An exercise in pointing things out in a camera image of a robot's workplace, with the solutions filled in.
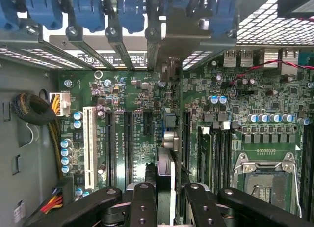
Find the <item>long black expansion slot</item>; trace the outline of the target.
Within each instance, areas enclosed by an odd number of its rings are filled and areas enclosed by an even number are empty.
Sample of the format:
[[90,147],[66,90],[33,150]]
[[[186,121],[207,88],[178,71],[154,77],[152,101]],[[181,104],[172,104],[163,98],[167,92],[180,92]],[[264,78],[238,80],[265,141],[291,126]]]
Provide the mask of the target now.
[[116,149],[115,149],[115,116],[114,111],[105,112],[105,151],[106,151],[106,177],[107,185],[115,186],[116,183]]
[[190,139],[191,139],[191,114],[189,111],[183,112],[183,132],[182,132],[182,159],[184,166],[188,169],[190,163]]
[[124,112],[124,146],[125,146],[125,178],[126,186],[133,183],[133,162],[134,162],[134,136],[133,136],[133,113]]

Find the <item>CPU socket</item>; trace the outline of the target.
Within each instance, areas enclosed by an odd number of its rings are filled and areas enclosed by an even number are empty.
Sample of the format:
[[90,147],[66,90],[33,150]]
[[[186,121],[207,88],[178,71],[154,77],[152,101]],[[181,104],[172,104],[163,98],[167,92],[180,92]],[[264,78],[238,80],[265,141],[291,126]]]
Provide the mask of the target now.
[[250,160],[245,152],[241,152],[234,167],[240,162],[282,162],[283,171],[256,170],[253,173],[244,174],[234,174],[233,172],[232,187],[297,215],[292,169],[287,167],[285,156],[279,160]]

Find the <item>black power connector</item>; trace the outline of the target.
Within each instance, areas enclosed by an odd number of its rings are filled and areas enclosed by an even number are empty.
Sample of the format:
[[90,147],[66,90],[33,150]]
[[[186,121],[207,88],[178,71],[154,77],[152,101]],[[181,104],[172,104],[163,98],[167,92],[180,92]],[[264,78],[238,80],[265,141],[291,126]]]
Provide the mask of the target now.
[[54,188],[57,188],[57,193],[62,195],[63,205],[73,203],[74,201],[74,181],[71,177],[62,178]]

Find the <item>white expansion slot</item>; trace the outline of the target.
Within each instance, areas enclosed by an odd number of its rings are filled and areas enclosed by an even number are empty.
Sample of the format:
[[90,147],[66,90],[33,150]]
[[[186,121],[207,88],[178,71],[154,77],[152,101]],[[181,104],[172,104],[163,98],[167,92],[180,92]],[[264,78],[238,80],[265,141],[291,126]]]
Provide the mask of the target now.
[[82,112],[85,187],[95,189],[98,182],[96,108],[83,107]]

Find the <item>green motherboard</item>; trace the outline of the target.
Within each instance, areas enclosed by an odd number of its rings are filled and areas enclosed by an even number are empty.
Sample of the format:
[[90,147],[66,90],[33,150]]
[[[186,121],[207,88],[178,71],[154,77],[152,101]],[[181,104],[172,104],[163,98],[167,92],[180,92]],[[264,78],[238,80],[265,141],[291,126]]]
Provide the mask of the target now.
[[[182,168],[182,185],[197,181],[198,128],[221,131],[220,184],[223,187],[222,122],[229,121],[232,133],[230,185],[233,167],[241,152],[250,160],[279,160],[286,153],[294,155],[297,164],[301,202],[301,174],[304,127],[314,125],[314,66],[292,64],[297,75],[282,75],[277,68],[246,70],[210,63],[183,73],[183,105],[191,114],[191,150],[189,168]],[[160,81],[156,72],[65,72],[59,78],[61,92],[70,93],[71,114],[61,119],[61,163],[63,172],[74,181],[74,199],[79,200],[107,185],[105,151],[105,112],[114,111],[116,183],[126,186],[124,112],[133,113],[134,162],[133,183],[145,181],[146,165],[156,167],[156,181],[165,190],[170,187],[169,161],[162,151],[167,141],[177,135],[178,126],[173,101],[175,90],[170,82]],[[85,187],[83,107],[96,108],[97,173],[95,189]],[[153,134],[143,133],[143,112],[153,114]],[[212,158],[212,192],[213,158]],[[314,197],[302,217],[314,223]]]

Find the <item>grey open PC case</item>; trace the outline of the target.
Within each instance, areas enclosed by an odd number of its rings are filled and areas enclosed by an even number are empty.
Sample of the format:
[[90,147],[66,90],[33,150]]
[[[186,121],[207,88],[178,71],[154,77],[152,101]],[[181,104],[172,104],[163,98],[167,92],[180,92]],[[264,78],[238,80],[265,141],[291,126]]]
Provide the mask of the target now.
[[[104,67],[93,57],[72,45],[66,35],[68,26],[76,23],[72,0],[58,0],[63,14],[63,27],[48,30],[43,26],[44,40],[103,72],[160,72],[147,67],[147,27],[166,34],[166,17],[162,0],[144,0],[144,30],[129,34],[119,23],[117,0],[102,0],[105,29],[91,33],[83,28],[83,39],[114,66]],[[49,93],[61,92],[59,78],[65,72],[95,72],[68,70],[52,60],[23,51],[27,43],[35,42],[39,23],[32,20],[26,0],[12,0],[19,18],[18,31],[0,29],[0,227],[26,227],[53,211],[64,207],[62,195],[55,185],[66,176],[61,163],[61,119],[51,109]],[[188,12],[207,9],[208,0],[190,0]],[[237,0],[236,39],[237,66],[246,70],[264,68],[265,64],[282,60],[283,49],[314,51],[314,0]],[[123,42],[134,69],[128,69],[108,43],[108,26],[122,28]],[[264,63],[264,49],[278,49],[279,59]],[[252,50],[253,66],[240,66],[240,51]],[[155,185],[156,208],[162,181]],[[186,222],[184,187],[183,222],[163,226],[157,217],[157,227],[194,227]],[[18,202],[26,204],[25,220],[15,224],[13,211]]]

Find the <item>white power connector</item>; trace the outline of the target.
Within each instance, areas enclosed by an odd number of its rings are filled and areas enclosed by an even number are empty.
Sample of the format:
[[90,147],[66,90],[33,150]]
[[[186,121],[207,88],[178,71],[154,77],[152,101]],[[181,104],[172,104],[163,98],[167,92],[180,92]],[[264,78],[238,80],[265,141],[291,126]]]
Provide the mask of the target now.
[[51,92],[49,93],[51,109],[56,116],[70,116],[71,114],[71,97],[68,92]]

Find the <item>silver rear port block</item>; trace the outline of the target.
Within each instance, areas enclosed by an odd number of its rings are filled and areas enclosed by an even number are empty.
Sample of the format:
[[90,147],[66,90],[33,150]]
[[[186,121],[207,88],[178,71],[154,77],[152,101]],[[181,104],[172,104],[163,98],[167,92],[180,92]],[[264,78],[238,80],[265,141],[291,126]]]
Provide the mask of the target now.
[[[299,51],[294,49],[283,49],[282,60],[293,64],[298,64]],[[282,75],[297,75],[297,68],[282,64]]]
[[237,66],[237,51],[236,50],[227,50],[224,53],[223,66],[224,67],[236,67]]
[[[279,59],[278,49],[264,49],[263,61],[264,63]],[[271,62],[264,65],[264,68],[277,68],[277,62]]]
[[252,67],[253,66],[253,51],[252,50],[241,50],[240,51],[240,66],[241,67]]

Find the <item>teal rear port block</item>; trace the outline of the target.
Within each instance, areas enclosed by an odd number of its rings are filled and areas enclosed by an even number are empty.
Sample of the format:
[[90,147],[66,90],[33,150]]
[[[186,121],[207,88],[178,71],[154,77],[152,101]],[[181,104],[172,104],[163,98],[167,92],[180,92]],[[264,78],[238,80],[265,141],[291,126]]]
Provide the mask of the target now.
[[301,66],[314,66],[314,51],[300,51],[298,64]]

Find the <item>blue slot retainer clip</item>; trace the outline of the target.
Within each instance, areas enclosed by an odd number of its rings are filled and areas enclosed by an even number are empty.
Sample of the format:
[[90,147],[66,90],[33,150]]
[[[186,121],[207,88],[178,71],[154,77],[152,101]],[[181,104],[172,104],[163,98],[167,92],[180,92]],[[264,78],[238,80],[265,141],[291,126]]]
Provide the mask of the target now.
[[17,10],[12,0],[0,0],[0,29],[18,31],[19,24]]
[[208,0],[209,29],[212,37],[232,37],[237,30],[237,0]]
[[72,0],[76,23],[91,33],[105,29],[102,0]]
[[144,0],[117,0],[119,23],[129,34],[144,30]]
[[63,14],[58,0],[26,0],[26,8],[32,20],[48,30],[63,27]]
[[164,15],[167,15],[171,7],[186,9],[190,3],[190,0],[162,0],[162,1],[163,1],[162,12]]

